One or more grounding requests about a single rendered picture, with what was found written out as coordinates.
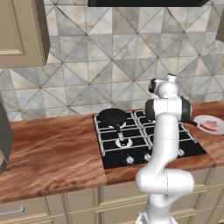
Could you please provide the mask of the white plate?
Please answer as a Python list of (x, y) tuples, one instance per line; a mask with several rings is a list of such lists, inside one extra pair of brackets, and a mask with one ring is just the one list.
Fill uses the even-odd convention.
[[(213, 135), (224, 135), (224, 121), (218, 117), (215, 117), (212, 115), (198, 115), (194, 118), (194, 121), (198, 124), (197, 127), (206, 133), (213, 134)], [(217, 131), (209, 131), (202, 128), (200, 125), (205, 121), (217, 122), (219, 129)]]

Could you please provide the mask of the black frying pan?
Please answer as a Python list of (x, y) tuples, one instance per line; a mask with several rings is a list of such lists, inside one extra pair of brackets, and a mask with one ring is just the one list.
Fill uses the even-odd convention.
[(123, 110), (119, 108), (107, 108), (100, 112), (99, 119), (102, 123), (112, 126), (116, 131), (121, 142), (124, 141), (121, 126), (126, 122), (127, 117)]

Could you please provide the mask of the black gas hob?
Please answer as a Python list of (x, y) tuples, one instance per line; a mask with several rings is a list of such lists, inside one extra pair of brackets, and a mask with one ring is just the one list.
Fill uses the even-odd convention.
[[(105, 169), (139, 165), (147, 163), (144, 155), (152, 153), (155, 123), (150, 122), (142, 110), (127, 111), (127, 120), (121, 127), (125, 138), (131, 140), (131, 146), (121, 146), (116, 130), (100, 121), (98, 115), (93, 116), (94, 127), (101, 151), (101, 159)], [(134, 158), (133, 164), (128, 164), (126, 158)]]

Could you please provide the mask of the beige cupboard door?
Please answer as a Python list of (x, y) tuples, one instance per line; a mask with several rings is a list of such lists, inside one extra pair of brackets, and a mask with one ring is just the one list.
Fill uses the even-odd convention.
[(224, 224), (224, 166), (192, 171), (195, 187), (175, 202), (171, 215), (178, 224)]
[(107, 185), (101, 189), (101, 223), (133, 224), (145, 209), (148, 195), (140, 193), (134, 182)]
[(66, 207), (69, 224), (99, 224), (95, 209), (97, 194), (95, 189), (65, 192), (61, 198)]

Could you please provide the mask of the pink raw steak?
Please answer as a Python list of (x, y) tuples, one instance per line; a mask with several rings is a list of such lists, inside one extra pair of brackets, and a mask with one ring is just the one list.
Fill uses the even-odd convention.
[(219, 129), (217, 122), (213, 121), (205, 121), (200, 126), (209, 131), (217, 131)]

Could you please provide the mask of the grey appliance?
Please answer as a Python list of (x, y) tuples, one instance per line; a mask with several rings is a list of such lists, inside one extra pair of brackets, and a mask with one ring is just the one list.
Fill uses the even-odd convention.
[(11, 154), (14, 133), (0, 100), (0, 175), (5, 171)]

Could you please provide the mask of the beige drawer front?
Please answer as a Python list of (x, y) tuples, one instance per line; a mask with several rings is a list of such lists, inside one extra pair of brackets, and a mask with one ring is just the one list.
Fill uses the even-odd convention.
[(42, 198), (0, 204), (0, 213), (18, 210), (20, 207), (24, 207), (23, 213), (0, 217), (0, 224), (17, 224), (22, 221), (45, 218), (48, 215), (45, 201)]

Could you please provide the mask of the beige wall cupboard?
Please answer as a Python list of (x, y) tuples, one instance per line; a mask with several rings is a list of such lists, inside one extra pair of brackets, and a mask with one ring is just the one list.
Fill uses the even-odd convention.
[(49, 52), (44, 0), (0, 0), (0, 68), (42, 67)]
[(220, 20), (220, 25), (219, 25), (215, 39), (224, 43), (224, 17)]

